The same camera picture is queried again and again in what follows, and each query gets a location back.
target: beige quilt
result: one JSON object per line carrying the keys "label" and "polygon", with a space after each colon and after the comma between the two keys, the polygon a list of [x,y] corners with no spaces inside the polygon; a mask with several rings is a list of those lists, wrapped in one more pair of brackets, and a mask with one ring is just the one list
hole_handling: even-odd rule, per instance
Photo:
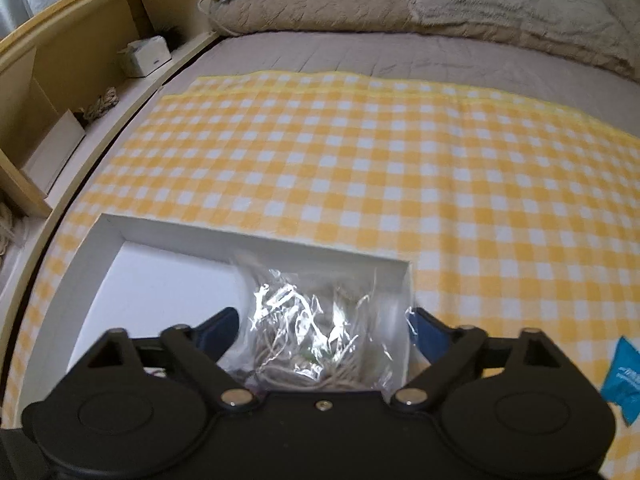
{"label": "beige quilt", "polygon": [[278,30],[418,32],[532,48],[603,67],[629,78],[634,77],[636,63],[628,34],[620,24],[619,28],[603,30],[603,34],[610,36],[609,40],[602,40],[599,35],[591,33],[578,38],[579,30],[574,30],[573,36],[567,32],[566,36],[561,37],[545,34],[540,30],[464,20],[460,20],[459,23],[425,25],[418,23],[415,16],[412,16],[407,0],[230,0],[225,3],[212,1],[209,15],[213,27],[223,35],[229,35],[231,32],[240,36]]}

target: blanket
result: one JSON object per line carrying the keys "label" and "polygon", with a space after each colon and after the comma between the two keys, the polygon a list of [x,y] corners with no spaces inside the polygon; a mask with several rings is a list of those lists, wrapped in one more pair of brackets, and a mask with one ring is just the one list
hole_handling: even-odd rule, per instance
{"label": "blanket", "polygon": [[[634,77],[638,63],[632,41],[622,26],[602,8],[595,6],[598,16],[587,20],[604,23],[600,30],[593,26],[583,31],[557,27],[521,27],[525,18],[513,18],[507,26],[501,23],[476,23],[468,16],[443,21],[421,20],[416,3],[409,0],[229,0],[212,1],[209,16],[212,26],[223,35],[241,35],[268,30],[305,30],[333,32],[418,32],[475,38],[508,43],[540,50],[548,54],[577,60]],[[556,16],[550,16],[553,22]]]}
{"label": "blanket", "polygon": [[[56,287],[101,212],[412,261],[418,303],[492,335],[542,327],[600,384],[640,344],[640,140],[505,92],[349,73],[197,79],[162,98],[47,251],[2,406],[16,402]],[[604,472],[633,478],[640,426]]]}

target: open cardboard box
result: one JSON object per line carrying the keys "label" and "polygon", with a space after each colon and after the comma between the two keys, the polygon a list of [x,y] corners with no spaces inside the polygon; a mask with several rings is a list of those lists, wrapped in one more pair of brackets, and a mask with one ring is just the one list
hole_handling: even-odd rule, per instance
{"label": "open cardboard box", "polygon": [[27,366],[20,412],[42,400],[104,333],[156,336],[178,323],[196,326],[228,306],[247,318],[252,293],[235,261],[239,251],[283,272],[375,273],[385,309],[374,329],[394,360],[392,388],[409,359],[405,310],[408,262],[235,232],[103,214],[76,252],[49,305]]}

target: small white box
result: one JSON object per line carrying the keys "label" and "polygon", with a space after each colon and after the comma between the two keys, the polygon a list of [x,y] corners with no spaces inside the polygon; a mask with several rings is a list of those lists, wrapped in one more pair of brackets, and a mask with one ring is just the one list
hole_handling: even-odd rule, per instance
{"label": "small white box", "polygon": [[49,194],[66,162],[84,138],[84,128],[67,110],[47,132],[22,172],[44,194]]}
{"label": "small white box", "polygon": [[157,220],[102,214],[78,248],[36,338],[18,401],[42,400],[108,328],[154,337],[169,326],[196,326],[228,306],[247,318],[252,291],[234,261],[254,254],[283,272],[376,276],[385,308],[374,334],[393,362],[391,389],[404,385],[410,341],[405,310],[413,298],[411,264],[369,254],[285,242]]}
{"label": "small white box", "polygon": [[132,41],[118,52],[120,67],[127,77],[146,77],[171,59],[162,36]]}

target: mattress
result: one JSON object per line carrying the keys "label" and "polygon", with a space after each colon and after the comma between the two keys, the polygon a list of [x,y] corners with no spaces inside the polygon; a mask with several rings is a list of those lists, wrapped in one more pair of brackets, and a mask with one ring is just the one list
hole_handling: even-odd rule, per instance
{"label": "mattress", "polygon": [[252,34],[219,43],[166,85],[164,93],[180,93],[198,76],[258,70],[337,70],[495,88],[577,108],[640,136],[640,84],[541,52],[467,38],[352,32]]}

